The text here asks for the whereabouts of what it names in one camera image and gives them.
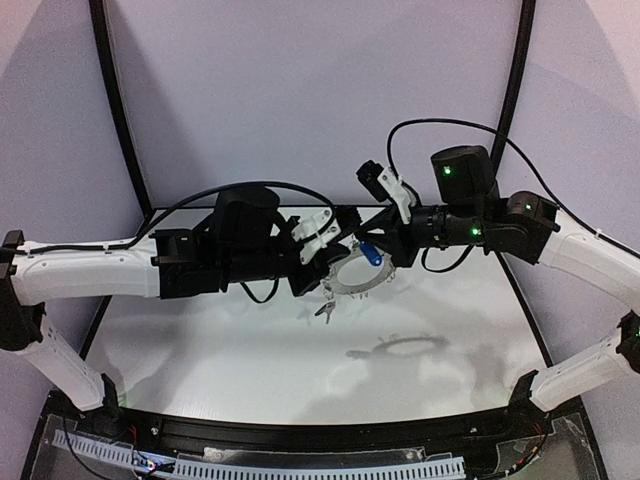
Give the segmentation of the key with blue tag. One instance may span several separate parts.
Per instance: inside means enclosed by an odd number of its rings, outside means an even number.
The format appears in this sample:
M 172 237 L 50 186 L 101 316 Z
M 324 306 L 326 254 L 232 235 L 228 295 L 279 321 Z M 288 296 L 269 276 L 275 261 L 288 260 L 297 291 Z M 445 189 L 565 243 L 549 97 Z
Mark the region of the key with blue tag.
M 375 246 L 362 241 L 356 241 L 352 244 L 354 251 L 360 252 L 370 265 L 374 267 L 381 266 L 384 262 L 383 255 L 376 249 Z

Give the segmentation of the key with black tag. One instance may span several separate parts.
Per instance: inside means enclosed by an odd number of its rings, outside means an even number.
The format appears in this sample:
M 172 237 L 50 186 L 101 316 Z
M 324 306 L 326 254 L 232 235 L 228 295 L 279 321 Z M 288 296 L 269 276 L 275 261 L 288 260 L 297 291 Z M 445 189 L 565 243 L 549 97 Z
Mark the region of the key with black tag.
M 316 317 L 323 316 L 324 319 L 325 319 L 325 323 L 329 324 L 330 320 L 331 320 L 331 315 L 332 315 L 335 307 L 336 307 L 336 301 L 335 300 L 330 300 L 315 312 L 315 316 Z

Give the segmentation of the metal keyring disc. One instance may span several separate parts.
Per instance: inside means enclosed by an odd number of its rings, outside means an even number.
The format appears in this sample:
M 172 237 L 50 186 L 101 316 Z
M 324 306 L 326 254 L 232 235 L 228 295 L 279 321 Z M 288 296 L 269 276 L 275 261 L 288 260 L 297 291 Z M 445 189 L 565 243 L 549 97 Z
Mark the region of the metal keyring disc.
M 396 267 L 391 256 L 379 251 L 383 255 L 383 264 L 374 267 L 366 258 L 350 246 L 349 254 L 330 265 L 329 275 L 322 280 L 325 297 L 329 300 L 337 296 L 367 297 L 368 292 L 395 276 Z

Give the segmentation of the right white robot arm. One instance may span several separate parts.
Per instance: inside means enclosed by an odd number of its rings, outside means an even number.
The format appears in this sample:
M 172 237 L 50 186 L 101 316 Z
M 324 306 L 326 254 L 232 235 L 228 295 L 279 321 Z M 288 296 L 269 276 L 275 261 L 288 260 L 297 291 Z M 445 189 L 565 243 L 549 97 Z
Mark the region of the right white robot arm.
M 431 157 L 442 202 L 422 205 L 394 169 L 368 161 L 359 182 L 391 206 L 367 221 L 358 239 L 387 253 L 396 268 L 412 266 L 431 249 L 480 247 L 572 275 L 628 307 L 613 332 L 516 383 L 512 408 L 550 412 L 596 387 L 639 371 L 639 259 L 581 226 L 555 203 L 533 192 L 497 194 L 496 176 L 482 146 L 457 146 Z

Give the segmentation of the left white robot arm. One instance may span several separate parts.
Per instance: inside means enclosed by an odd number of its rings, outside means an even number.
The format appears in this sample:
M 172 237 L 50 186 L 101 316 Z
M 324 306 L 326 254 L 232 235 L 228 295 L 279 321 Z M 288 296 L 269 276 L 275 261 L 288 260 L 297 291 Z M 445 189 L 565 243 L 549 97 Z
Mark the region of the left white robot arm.
M 280 212 L 278 181 L 214 187 L 213 211 L 193 228 L 150 221 L 131 239 L 44 244 L 9 232 L 1 247 L 1 347 L 25 358 L 83 412 L 119 412 L 114 382 L 89 367 L 46 315 L 54 299 L 136 296 L 177 299 L 224 292 L 233 283 L 286 279 L 302 296 L 347 251 L 356 226 L 330 201 L 308 217 Z

